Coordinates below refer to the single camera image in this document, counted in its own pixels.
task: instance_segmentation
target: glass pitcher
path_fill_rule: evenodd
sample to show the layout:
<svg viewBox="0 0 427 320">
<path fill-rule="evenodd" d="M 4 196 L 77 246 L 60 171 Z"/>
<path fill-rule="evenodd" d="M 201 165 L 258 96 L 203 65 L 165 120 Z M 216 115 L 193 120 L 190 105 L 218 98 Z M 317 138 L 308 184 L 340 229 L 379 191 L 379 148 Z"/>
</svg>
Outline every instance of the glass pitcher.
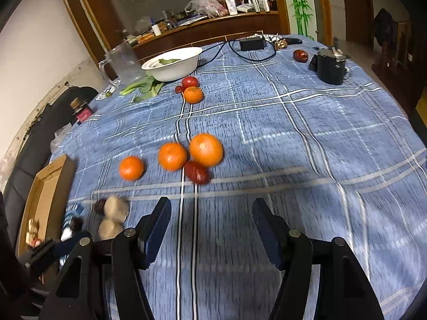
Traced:
<svg viewBox="0 0 427 320">
<path fill-rule="evenodd" d="M 105 60 L 102 60 L 98 64 L 104 80 L 113 86 L 118 86 L 117 83 L 115 84 L 105 72 L 104 67 L 107 63 L 110 63 L 114 72 L 116 72 L 119 77 L 121 85 L 124 87 L 127 87 L 145 77 L 145 71 L 141 68 L 135 52 L 127 41 L 110 50 L 105 54 Z"/>
</svg>

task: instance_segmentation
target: orange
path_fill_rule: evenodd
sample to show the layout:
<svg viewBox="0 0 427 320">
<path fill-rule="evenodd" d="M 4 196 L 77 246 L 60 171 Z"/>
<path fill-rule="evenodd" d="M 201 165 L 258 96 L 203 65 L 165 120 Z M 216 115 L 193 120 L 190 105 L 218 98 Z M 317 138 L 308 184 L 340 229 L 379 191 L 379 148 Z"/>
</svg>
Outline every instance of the orange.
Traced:
<svg viewBox="0 0 427 320">
<path fill-rule="evenodd" d="M 223 158 L 223 145 L 209 133 L 200 133 L 191 140 L 189 153 L 205 167 L 214 166 Z"/>
<path fill-rule="evenodd" d="M 126 157 L 120 163 L 119 173 L 124 180 L 135 181 L 144 173 L 144 163 L 139 157 Z"/>
<path fill-rule="evenodd" d="M 185 89 L 183 95 L 186 102 L 198 103 L 203 98 L 203 91 L 197 86 L 190 86 L 189 88 Z"/>
<path fill-rule="evenodd" d="M 158 158 L 166 171 L 178 171 L 187 161 L 187 151 L 179 143 L 166 143 L 159 149 Z"/>
</svg>

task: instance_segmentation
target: bowl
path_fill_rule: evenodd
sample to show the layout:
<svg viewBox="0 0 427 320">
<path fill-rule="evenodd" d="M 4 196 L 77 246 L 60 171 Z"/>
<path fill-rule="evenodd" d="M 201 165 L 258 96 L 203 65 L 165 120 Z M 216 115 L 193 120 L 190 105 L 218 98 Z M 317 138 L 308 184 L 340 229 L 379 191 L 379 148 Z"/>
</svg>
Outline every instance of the bowl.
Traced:
<svg viewBox="0 0 427 320">
<path fill-rule="evenodd" d="M 188 76 L 194 72 L 199 63 L 199 54 L 203 51 L 200 47 L 187 47 L 168 51 L 157 55 L 146 61 L 141 67 L 149 71 L 159 82 L 172 82 L 177 79 Z M 179 59 L 174 63 L 162 65 L 159 60 Z"/>
</svg>

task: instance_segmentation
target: small bottle with cork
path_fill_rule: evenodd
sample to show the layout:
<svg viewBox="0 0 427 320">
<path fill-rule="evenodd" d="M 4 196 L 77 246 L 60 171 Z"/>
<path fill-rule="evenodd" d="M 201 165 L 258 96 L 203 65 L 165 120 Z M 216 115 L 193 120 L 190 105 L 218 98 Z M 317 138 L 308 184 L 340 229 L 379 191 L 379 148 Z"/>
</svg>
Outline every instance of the small bottle with cork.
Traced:
<svg viewBox="0 0 427 320">
<path fill-rule="evenodd" d="M 71 101 L 70 107 L 74 110 L 73 115 L 76 117 L 77 124 L 79 125 L 93 114 L 93 110 L 90 109 L 87 101 L 84 101 L 79 97 Z"/>
</svg>

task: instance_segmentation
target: pitcher handle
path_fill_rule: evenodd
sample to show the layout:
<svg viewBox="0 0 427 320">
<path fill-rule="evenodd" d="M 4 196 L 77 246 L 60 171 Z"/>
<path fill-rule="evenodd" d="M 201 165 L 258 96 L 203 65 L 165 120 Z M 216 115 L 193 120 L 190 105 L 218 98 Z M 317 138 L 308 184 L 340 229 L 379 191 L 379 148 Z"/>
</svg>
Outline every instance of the pitcher handle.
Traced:
<svg viewBox="0 0 427 320">
<path fill-rule="evenodd" d="M 114 84 L 114 82 L 109 78 L 109 76 L 107 75 L 107 72 L 105 72 L 105 65 L 108 64 L 109 60 L 105 59 L 105 60 L 101 60 L 98 63 L 98 68 L 100 69 L 102 78 L 107 82 L 110 83 L 112 86 L 116 86 L 116 84 Z"/>
</svg>

